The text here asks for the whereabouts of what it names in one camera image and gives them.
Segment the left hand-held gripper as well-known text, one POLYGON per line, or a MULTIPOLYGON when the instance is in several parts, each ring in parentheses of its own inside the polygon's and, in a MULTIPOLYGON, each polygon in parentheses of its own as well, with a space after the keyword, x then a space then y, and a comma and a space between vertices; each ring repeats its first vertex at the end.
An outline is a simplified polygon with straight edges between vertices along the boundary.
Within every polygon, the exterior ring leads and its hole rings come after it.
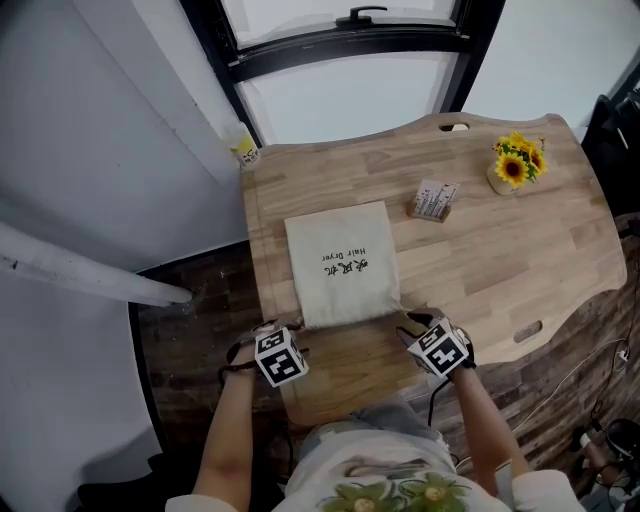
POLYGON ((225 372, 240 372, 256 368, 266 378, 272 388, 289 383, 309 372, 304 358, 306 349, 299 349, 295 331, 304 329, 302 317, 267 321, 254 327, 239 338, 227 354, 225 372), (253 350, 252 359, 235 363, 237 355, 244 347, 253 350))

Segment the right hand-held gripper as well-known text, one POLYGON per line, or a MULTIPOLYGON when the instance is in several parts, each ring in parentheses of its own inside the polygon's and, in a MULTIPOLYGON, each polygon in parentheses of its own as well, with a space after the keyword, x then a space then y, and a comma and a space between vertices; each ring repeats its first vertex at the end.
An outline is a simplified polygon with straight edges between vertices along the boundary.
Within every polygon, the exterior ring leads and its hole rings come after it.
POLYGON ((439 378, 448 378, 458 367, 475 369, 475 356, 466 332, 451 324, 437 308, 419 308, 407 316, 425 326, 427 331, 415 334, 402 326, 396 335, 418 364, 439 378))

